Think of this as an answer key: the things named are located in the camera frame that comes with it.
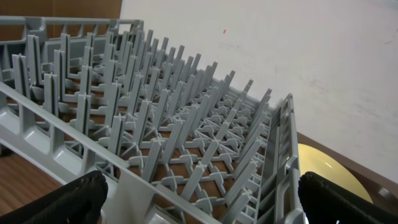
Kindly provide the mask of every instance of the black object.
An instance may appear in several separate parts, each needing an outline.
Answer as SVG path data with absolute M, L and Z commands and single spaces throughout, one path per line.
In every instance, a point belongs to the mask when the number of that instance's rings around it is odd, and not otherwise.
M 8 223 L 97 223 L 108 185 L 98 170 L 0 217 Z
M 397 217 L 314 172 L 301 176 L 298 196 L 310 224 L 398 223 Z

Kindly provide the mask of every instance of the yellow plate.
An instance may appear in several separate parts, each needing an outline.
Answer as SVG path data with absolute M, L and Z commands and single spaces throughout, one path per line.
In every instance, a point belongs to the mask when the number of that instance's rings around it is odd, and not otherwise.
M 330 156 L 314 147 L 304 144 L 298 144 L 298 154 L 300 156 L 301 175 L 308 171 L 315 172 L 368 202 L 373 203 L 359 180 Z

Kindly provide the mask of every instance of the brown wooden floor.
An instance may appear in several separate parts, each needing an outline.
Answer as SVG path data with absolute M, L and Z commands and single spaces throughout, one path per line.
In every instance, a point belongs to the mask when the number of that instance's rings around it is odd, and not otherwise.
M 9 213 L 62 186 L 16 153 L 0 157 L 0 215 Z

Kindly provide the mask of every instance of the dishwasher rack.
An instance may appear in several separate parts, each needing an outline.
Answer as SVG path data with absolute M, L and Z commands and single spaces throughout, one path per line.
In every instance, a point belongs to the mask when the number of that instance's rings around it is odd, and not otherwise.
M 61 25 L 48 38 L 48 25 Z M 128 31 L 119 35 L 119 26 Z M 100 170 L 106 223 L 304 223 L 292 95 L 277 108 L 144 22 L 0 16 L 0 143 L 61 183 Z M 76 37 L 69 25 L 80 26 Z M 84 34 L 86 25 L 93 32 Z M 99 35 L 98 26 L 107 32 Z

